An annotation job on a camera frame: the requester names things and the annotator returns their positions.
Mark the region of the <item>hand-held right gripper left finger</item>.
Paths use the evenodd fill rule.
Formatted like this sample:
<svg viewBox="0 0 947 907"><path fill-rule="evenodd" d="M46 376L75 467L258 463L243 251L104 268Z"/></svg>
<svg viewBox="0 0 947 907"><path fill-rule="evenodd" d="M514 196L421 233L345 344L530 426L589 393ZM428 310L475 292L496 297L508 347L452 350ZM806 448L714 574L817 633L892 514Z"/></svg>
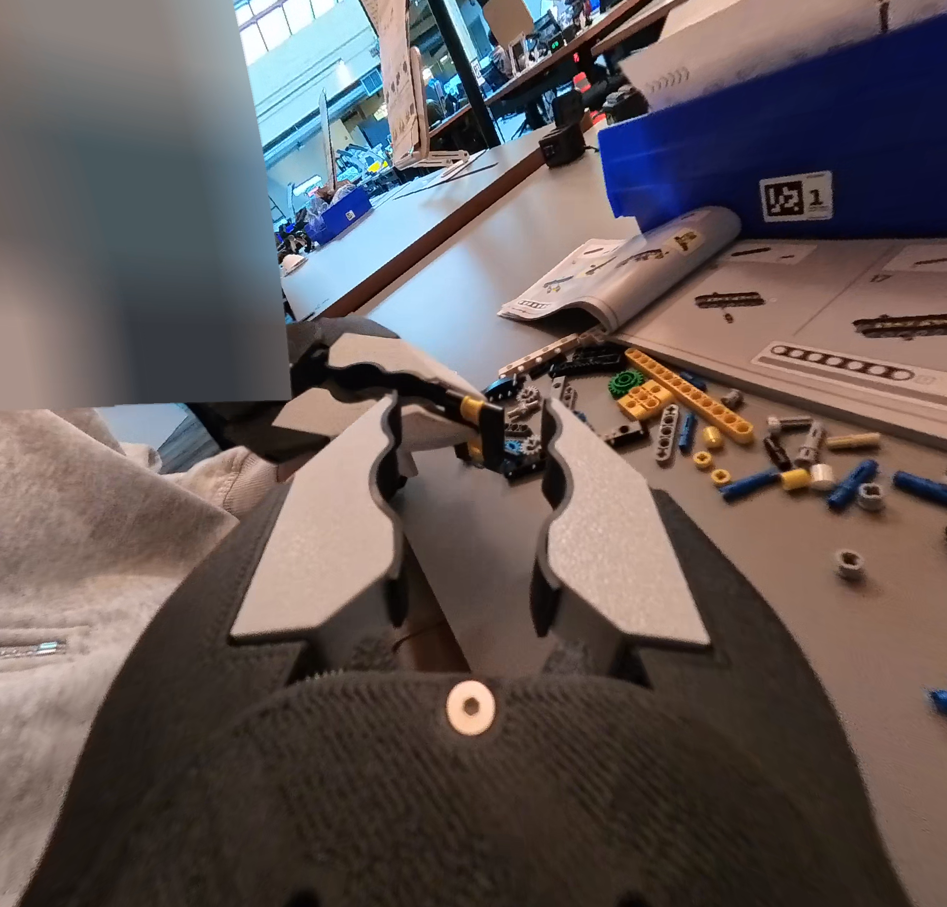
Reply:
<svg viewBox="0 0 947 907"><path fill-rule="evenodd" d="M345 664L398 627L401 404L385 394L294 475L230 631L239 644L303 642Z"/></svg>

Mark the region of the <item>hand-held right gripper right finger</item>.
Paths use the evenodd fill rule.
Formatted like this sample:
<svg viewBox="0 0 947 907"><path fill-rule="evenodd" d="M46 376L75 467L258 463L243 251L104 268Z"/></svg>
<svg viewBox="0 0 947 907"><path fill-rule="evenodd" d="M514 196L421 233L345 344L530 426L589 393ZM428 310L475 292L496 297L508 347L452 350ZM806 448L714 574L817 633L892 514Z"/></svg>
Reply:
<svg viewBox="0 0 947 907"><path fill-rule="evenodd" d="M542 412L546 468L529 586L539 638L579 644L598 672L639 647L712 643L645 478L561 401Z"/></svg>

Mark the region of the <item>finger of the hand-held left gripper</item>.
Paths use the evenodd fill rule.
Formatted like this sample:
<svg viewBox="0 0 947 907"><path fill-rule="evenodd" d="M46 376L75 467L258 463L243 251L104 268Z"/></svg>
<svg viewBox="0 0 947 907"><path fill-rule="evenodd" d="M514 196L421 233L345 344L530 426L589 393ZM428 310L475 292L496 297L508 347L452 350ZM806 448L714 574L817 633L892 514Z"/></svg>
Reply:
<svg viewBox="0 0 947 907"><path fill-rule="evenodd" d="M413 456L467 443L473 428L436 416L420 404L401 405L400 472L417 472Z"/></svg>
<svg viewBox="0 0 947 907"><path fill-rule="evenodd" d="M328 348L324 388L354 402L396 393L401 403L459 409L484 395L450 368L405 340L344 333Z"/></svg>

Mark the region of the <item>black yellow lego assembly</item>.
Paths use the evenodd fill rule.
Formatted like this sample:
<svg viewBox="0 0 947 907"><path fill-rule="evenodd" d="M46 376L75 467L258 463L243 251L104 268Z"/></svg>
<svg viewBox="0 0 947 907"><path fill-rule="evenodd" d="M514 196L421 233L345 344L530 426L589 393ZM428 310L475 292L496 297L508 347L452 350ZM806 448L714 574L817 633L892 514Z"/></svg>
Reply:
<svg viewBox="0 0 947 907"><path fill-rule="evenodd" d="M478 396L459 395L448 417L467 428L455 446L456 457L464 463L492 472L501 472L505 462L506 420L504 410Z"/></svg>

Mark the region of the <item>long grey lego beam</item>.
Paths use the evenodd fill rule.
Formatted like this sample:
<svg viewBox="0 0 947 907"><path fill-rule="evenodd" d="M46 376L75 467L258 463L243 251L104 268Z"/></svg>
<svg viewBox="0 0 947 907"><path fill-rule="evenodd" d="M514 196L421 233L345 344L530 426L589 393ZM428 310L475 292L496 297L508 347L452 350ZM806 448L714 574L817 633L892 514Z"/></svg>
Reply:
<svg viewBox="0 0 947 907"><path fill-rule="evenodd" d="M514 362L505 365L498 372L498 379L513 378L514 376L520 374L528 375L541 366L557 358L566 356L568 353L575 350L582 344L582 334L573 333L567 335L552 342L551 344L543 346L542 348L530 353L527 356L521 357Z"/></svg>

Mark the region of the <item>long yellow lego beam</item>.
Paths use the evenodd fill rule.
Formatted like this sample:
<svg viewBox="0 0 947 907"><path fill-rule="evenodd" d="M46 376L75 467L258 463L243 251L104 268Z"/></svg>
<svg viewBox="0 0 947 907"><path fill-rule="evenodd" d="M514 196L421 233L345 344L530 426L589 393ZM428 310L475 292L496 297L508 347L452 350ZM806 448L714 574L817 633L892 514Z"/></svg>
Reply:
<svg viewBox="0 0 947 907"><path fill-rule="evenodd" d="M716 427L725 437L743 446L755 440L754 427L748 420L670 368L635 348L627 348L624 355L645 378L669 391L682 406L704 419L708 425Z"/></svg>

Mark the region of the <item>scattered loose lego pieces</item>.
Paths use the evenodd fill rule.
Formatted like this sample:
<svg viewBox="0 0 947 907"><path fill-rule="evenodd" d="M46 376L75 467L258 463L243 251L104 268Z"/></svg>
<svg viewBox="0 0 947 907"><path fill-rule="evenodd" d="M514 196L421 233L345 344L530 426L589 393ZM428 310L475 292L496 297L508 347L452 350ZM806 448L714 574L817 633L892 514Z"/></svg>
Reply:
<svg viewBox="0 0 947 907"><path fill-rule="evenodd" d="M678 408L680 405L671 402L673 399L671 393L656 382L649 381L648 387L653 394L656 393L659 397L657 401L653 398L648 403L656 404L657 407L662 408L665 415L669 412L674 416L679 415L680 410ZM572 397L562 393L563 384L565 388L568 388L568 378L566 376L559 374L553 377L550 396L543 402L542 412L544 405L549 400L561 401L573 412L571 409ZM821 468L818 463L811 468L791 466L785 470L773 466L754 472L753 475L743 477L738 481L732 481L724 475L725 473L728 474L726 470L715 467L710 473L706 474L708 476L706 481L715 483L713 495L719 496L720 501L729 508L733 503L739 505L739 503L749 501L750 497L761 492L772 491L776 488L776 485L786 494L802 492L804 495L812 495L815 486L815 478L812 474ZM825 494L828 514L831 514L834 520L839 516L844 518L847 514L846 510L858 506L865 510L868 515L874 517L881 515L882 519L888 516L890 519L888 512L885 512L888 491L884 488L884 484L879 481L879 475L879 463L875 459L865 459L854 466L841 481L832 482L830 480L833 489ZM680 652L685 655L699 655L699 657L695 657L695 660L699 659L703 662L703 664L699 664L700 666L704 664L709 666L712 658L718 664L727 664L727 666L737 667L748 673L753 684L762 683L764 677L767 677L767 679L772 677L775 680L779 674L786 676L786 679L790 682L779 683L777 681L774 684L777 694L774 699L779 706L784 704L789 706L789 698L780 695L783 691L789 692L791 685L795 686L792 681L796 680L797 677L802 680L802 677L811 675L811 667L807 663L806 654L799 649L798 642L779 621L778 615L770 608L767 600L761 596L759 591L736 568L733 562L704 534L698 524L693 522L664 491L652 490L652 492L673 548L704 618L704 623L711 637L712 647L709 652L704 653L684 653L645 647L634 648L620 658L614 669L600 673L620 676L616 668L622 668L633 660L634 666L638 668L634 672L639 674L645 682L650 680L653 683L657 680L657 671L649 669L650 665L647 664L647 660L642 664L641 652L667 651L674 654ZM798 531L792 534L789 534L786 530L782 532L774 531L775 526L770 527L771 525L772 522L764 522L764 520L759 519L754 526L757 529L756 532L753 530L747 532L745 529L738 531L737 537L740 539L740 548L756 550L760 553L770 553L766 561L775 568L777 572L774 572L775 577L781 581L783 579L789 581L790 578L799 577L799 575L791 573L799 562L814 560L820 568L823 565L826 566L825 573L823 574L820 571L815 577L825 579L831 577L836 584L854 587L857 594L856 592L851 593L849 603L856 602L857 599L857 601L862 602L864 607L874 606L872 601L875 599L871 597L871 594L874 593L873 589L877 590L875 588L877 583L872 583L873 578L869 573L870 569L867 568L867 564L866 576L861 582L846 581L836 573L835 553L840 549L848 548L840 548L834 551L830 562L828 558L816 556L814 553L810 554L812 552L811 542L799 542L797 545L793 545L794 537L799 537ZM918 563L917 557L909 556L908 553L913 551L910 547L910 541L908 541L907 546L903 542L900 545L894 542L894 537L898 536L891 532L893 528L893 525L890 527L882 526L882 541L878 548L869 549L868 544L862 542L862 545L865 546L864 549L851 550L860 553L865 561L867 558L863 551L870 550L874 558L868 561L868 565L877 565L879 563L879 560L877 560L878 549L880 549L882 558L887 556L887 559L881 561L881 564L883 565L887 561L888 564L892 565L892 568L897 566L888 576L893 579L893 584L888 582L890 587L885 586L887 590L882 589L881 603L887 602L887 604L900 607L901 605L910 604L907 600L910 597L909 592L919 593L918 589L923 591L928 586L924 585L922 588L923 582L918 581L923 578L922 569L920 568L923 562ZM868 654L867 661L863 662L865 666L859 664L856 667L854 657L857 655L848 646L851 644L848 639L850 637L848 633L850 622L845 624L844 628L838 622L833 625L829 621L832 615L827 611L817 609L815 616L819 617L820 620L825 619L819 627L828 628L833 633L832 640L830 640L833 645L832 654L844 664L846 672L847 670L851 670L852 673L858 671L853 679L859 685L864 686L863 691L860 691L863 693L863 701L868 700L868 697L874 697L881 693L878 688L868 687L868 684L881 682L880 678L875 680L871 677L869 671L877 676L882 671L893 673L900 669L906 669L907 659L911 658L913 660L919 653L917 646L915 646L917 640L914 638L908 640L910 635L906 636L906 633L902 633L903 629L898 624L898 621L901 621L902 618L907 619L905 617L906 613L898 610L897 614L894 615L898 620L882 620L881 630L879 631L881 636L874 641L875 643L879 642L882 646Z"/></svg>

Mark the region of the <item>lego instruction booklet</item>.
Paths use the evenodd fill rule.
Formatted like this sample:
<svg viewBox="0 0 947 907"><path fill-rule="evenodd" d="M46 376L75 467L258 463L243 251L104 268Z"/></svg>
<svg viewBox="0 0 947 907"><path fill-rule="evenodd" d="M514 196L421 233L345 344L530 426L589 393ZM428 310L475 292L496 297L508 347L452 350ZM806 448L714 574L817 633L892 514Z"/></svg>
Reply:
<svg viewBox="0 0 947 907"><path fill-rule="evenodd" d="M741 238L723 207L589 240L501 318L581 311L665 364L945 446L946 242Z"/></svg>

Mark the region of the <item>small blue bin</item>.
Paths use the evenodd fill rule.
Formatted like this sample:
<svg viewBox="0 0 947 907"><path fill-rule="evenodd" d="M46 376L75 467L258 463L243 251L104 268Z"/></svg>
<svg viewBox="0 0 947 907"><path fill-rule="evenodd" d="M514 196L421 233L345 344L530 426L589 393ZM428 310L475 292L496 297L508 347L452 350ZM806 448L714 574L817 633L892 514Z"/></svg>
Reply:
<svg viewBox="0 0 947 907"><path fill-rule="evenodd" d="M331 201L318 191L310 198L303 220L303 232L319 246L325 246L361 220L372 209L362 185L341 186Z"/></svg>

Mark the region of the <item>grey sweatshirt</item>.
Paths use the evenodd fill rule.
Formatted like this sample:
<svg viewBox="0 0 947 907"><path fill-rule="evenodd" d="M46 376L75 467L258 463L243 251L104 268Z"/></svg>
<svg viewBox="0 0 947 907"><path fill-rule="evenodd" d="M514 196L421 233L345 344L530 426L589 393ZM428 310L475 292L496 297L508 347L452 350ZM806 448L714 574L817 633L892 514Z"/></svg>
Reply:
<svg viewBox="0 0 947 907"><path fill-rule="evenodd" d="M245 448L163 474L95 409L1 416L1 903L17 905L148 622L278 483Z"/></svg>

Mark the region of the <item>black power adapter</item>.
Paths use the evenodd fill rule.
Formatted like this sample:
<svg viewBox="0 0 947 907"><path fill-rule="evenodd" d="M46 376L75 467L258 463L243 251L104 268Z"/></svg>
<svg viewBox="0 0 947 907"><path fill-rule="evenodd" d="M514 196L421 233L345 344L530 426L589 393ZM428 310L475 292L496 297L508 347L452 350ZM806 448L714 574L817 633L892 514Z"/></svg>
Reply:
<svg viewBox="0 0 947 907"><path fill-rule="evenodd" d="M562 168L583 158L589 145L580 123L555 127L539 139L539 151L546 167Z"/></svg>

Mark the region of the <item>plywood panel stand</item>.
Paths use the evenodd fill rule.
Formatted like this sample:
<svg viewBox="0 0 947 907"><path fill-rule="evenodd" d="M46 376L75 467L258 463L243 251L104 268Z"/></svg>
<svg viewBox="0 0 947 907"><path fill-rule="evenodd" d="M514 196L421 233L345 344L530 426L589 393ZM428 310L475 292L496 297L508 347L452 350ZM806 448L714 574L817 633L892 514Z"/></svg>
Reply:
<svg viewBox="0 0 947 907"><path fill-rule="evenodd" d="M463 150L435 151L422 85L420 51L408 41L408 0L359 0L378 37L383 95L395 168L441 169L458 175L471 161Z"/></svg>

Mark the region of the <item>black metal pole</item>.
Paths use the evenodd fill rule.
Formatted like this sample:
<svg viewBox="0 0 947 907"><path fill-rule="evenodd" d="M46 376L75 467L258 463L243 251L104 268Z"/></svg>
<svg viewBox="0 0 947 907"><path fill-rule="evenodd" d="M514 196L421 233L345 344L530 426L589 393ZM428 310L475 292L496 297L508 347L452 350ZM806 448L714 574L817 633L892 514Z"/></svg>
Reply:
<svg viewBox="0 0 947 907"><path fill-rule="evenodd" d="M483 99L474 70L461 41L460 32L445 0L427 0L438 30L450 54L467 97L468 111L486 148L500 145L496 127Z"/></svg>

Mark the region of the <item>blue plastic bin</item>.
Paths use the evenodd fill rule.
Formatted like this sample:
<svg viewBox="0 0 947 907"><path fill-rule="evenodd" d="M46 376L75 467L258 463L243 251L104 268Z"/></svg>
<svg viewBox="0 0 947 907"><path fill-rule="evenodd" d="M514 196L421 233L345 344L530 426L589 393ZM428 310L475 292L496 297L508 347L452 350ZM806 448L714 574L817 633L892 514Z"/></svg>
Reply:
<svg viewBox="0 0 947 907"><path fill-rule="evenodd" d="M750 238L945 237L945 14L599 133L615 216Z"/></svg>

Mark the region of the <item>white cardboard box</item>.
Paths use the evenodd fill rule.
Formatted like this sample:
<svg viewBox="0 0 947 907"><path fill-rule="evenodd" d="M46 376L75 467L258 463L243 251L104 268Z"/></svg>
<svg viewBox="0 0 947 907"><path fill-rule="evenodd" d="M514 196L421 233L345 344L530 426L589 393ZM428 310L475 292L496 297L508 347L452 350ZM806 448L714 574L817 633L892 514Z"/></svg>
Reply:
<svg viewBox="0 0 947 907"><path fill-rule="evenodd" d="M780 71L945 12L946 0L688 0L619 64L651 110Z"/></svg>

